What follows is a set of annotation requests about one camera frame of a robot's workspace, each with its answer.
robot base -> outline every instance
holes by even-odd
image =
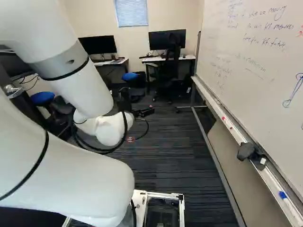
[[[185,226],[183,194],[134,190],[133,202],[136,207],[137,227]],[[67,218],[62,227],[72,227],[73,221],[71,218]],[[129,210],[120,225],[124,227],[134,226],[133,215]]]

blue marker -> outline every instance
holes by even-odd
[[[287,199],[287,195],[283,191],[279,191],[279,196],[281,199]]]
[[[293,218],[297,221],[298,225],[301,227],[303,226],[303,219],[302,216],[299,214],[299,212],[296,210],[296,208],[293,206],[293,204],[290,202],[290,200],[288,199],[287,195],[285,192],[283,191],[279,191],[279,196],[281,199],[283,199],[283,201],[285,202],[285,204],[288,206],[288,208],[290,209]]]

black monitor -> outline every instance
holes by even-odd
[[[88,54],[117,53],[113,35],[84,37],[79,41]]]
[[[149,32],[150,50],[166,50],[172,47],[171,38],[177,39],[177,44],[185,48],[186,29]]]

floor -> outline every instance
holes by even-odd
[[[146,96],[134,108],[156,107],[146,117],[149,133],[134,143],[125,142],[109,155],[127,163],[135,175],[135,188],[150,192],[184,193],[186,227],[237,227],[215,164],[191,110],[175,113],[166,102]],[[207,115],[199,112],[207,122]],[[139,136],[144,122],[135,122],[129,136]],[[93,145],[94,138],[86,137]]]

white desk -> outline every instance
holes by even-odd
[[[104,62],[95,62],[94,66],[101,67],[101,66],[123,66],[125,73],[128,73],[128,58],[120,60],[119,62],[112,61],[104,61]]]
[[[192,54],[185,55],[185,58],[183,56],[179,57],[179,60],[195,60],[196,57]],[[156,62],[156,61],[165,61],[165,58],[161,58],[160,56],[158,57],[153,57],[153,58],[143,58],[142,63],[150,63],[150,62]]]
[[[153,57],[153,58],[143,58],[142,59],[142,64],[145,64],[145,63],[160,63],[160,62],[163,62],[165,60],[166,60],[165,58],[161,58],[160,56]],[[195,60],[196,60],[196,57],[192,54],[179,57],[179,61],[190,61],[189,74],[191,76],[194,75]],[[147,94],[149,94],[150,93],[150,73],[149,73],[148,65],[145,65],[145,67],[146,67],[146,77],[147,77]]]

